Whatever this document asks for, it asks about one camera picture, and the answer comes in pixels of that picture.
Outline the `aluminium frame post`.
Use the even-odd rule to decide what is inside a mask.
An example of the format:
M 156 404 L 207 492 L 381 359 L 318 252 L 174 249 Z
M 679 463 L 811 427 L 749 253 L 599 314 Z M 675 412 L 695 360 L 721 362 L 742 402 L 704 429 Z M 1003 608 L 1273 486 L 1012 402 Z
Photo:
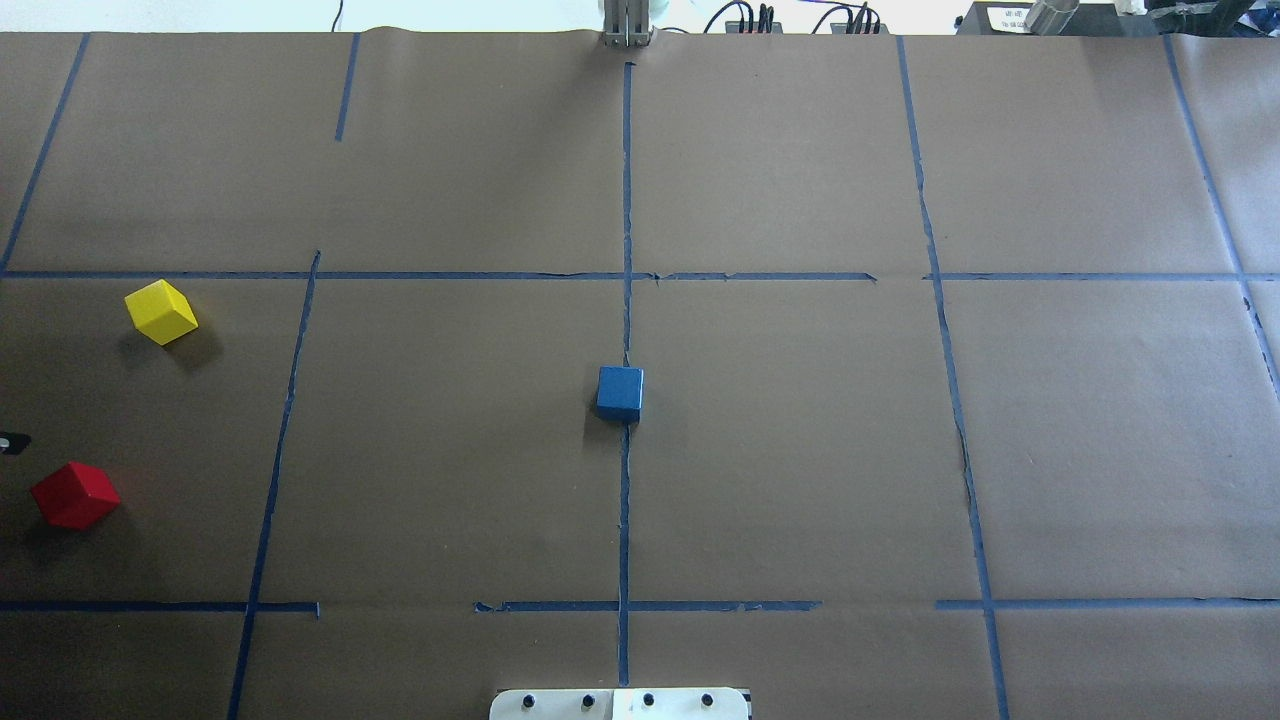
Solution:
M 652 1 L 600 0 L 602 44 L 607 47 L 648 47 L 654 33 Z

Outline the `orange black connector box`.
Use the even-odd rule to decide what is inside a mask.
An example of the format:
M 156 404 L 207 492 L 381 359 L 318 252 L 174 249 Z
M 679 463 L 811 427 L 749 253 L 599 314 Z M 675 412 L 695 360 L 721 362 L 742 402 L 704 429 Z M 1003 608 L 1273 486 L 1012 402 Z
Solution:
M 837 4 L 822 19 L 828 20 L 836 13 L 844 13 L 844 19 L 828 23 L 832 35 L 882 35 L 884 32 L 881 14 L 867 3 Z
M 737 19 L 724 22 L 724 32 L 728 35 L 778 35 L 782 24 L 776 18 L 776 8 L 767 3 L 728 1 L 708 20 L 704 28 L 710 32 L 712 22 L 718 20 L 728 12 L 736 12 Z

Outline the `silver metal cylinder weight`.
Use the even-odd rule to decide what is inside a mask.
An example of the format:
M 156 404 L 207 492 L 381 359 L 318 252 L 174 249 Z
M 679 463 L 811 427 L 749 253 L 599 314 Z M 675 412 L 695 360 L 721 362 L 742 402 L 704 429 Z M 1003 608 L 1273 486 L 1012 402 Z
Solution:
M 1030 35 L 1059 36 L 1079 6 L 1079 0 L 1036 0 L 1028 9 L 1023 26 Z

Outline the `blue wooden block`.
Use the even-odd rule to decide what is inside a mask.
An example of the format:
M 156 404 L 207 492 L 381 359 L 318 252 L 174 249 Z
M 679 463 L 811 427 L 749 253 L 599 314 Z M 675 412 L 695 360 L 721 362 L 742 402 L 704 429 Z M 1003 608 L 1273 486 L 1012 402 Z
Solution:
M 598 418 L 622 425 L 643 416 L 645 373 L 639 366 L 600 366 L 594 411 Z

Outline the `red wooden block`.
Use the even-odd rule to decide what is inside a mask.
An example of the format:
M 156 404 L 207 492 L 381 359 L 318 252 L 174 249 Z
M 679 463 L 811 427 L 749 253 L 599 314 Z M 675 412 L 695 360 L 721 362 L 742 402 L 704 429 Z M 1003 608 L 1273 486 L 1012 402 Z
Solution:
M 42 519 L 69 530 L 86 530 L 120 506 L 122 498 L 105 470 L 67 462 L 29 488 Z

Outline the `yellow wooden block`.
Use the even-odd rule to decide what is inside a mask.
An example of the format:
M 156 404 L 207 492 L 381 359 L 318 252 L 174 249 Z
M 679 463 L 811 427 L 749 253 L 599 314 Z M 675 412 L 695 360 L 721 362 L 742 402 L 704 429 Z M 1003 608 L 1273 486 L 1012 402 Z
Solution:
M 128 293 L 124 304 L 133 327 L 160 346 L 200 328 L 189 300 L 165 279 Z

